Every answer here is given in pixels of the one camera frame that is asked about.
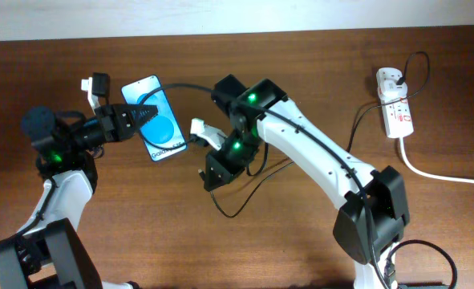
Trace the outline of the blue Samsung smartphone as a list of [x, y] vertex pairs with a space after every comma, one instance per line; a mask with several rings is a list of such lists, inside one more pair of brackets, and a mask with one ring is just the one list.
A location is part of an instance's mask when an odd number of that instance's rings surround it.
[[[121, 88], [128, 104], [138, 104], [150, 91], [161, 86], [156, 75], [137, 80]], [[150, 96], [145, 105], [156, 105], [157, 115], [144, 125], [140, 132], [148, 140], [144, 142], [148, 154], [155, 162], [186, 150], [186, 139], [180, 130], [174, 112], [164, 91]]]

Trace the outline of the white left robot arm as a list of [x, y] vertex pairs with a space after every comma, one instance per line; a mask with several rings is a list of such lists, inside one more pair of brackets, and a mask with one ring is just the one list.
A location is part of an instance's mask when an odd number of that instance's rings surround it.
[[98, 181], [95, 150], [132, 138], [155, 118], [145, 104], [105, 104], [88, 119], [77, 111], [32, 108], [21, 127], [38, 153], [43, 194], [28, 221], [0, 240], [2, 288], [113, 288], [103, 281], [77, 235]]

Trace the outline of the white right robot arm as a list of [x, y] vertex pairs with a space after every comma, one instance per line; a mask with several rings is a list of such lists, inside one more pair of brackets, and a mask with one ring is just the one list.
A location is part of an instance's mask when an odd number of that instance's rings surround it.
[[354, 260], [356, 288], [388, 288], [387, 258], [410, 221], [403, 177], [387, 166], [378, 171], [335, 144], [269, 79], [248, 88], [227, 75], [211, 91], [233, 131], [206, 156], [208, 192], [239, 177], [261, 143], [279, 149], [314, 180], [338, 215], [333, 235]]

